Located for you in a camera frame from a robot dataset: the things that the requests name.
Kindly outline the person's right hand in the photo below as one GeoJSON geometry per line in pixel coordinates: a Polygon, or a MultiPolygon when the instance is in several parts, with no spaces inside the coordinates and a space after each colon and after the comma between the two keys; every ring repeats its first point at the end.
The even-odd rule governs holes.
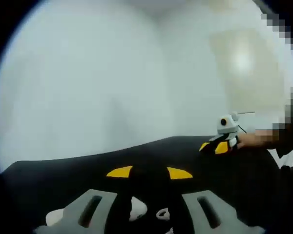
{"type": "Polygon", "coordinates": [[[252,133],[239,133],[237,148],[253,147],[257,145],[256,135],[252,133]]]}

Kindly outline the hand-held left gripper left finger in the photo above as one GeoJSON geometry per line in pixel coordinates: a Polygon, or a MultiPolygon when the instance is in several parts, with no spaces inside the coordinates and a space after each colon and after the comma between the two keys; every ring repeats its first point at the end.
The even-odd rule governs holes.
{"type": "Polygon", "coordinates": [[[37,227],[36,234],[132,234],[133,165],[79,176],[67,195],[60,195],[62,216],[37,227]]]}

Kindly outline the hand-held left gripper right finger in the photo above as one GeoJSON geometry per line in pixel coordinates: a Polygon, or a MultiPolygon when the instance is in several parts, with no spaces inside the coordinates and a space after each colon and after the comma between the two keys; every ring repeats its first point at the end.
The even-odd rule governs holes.
{"type": "Polygon", "coordinates": [[[167,234],[263,234],[260,225],[239,217],[235,193],[227,178],[211,170],[190,172],[167,166],[170,201],[167,234]]]}

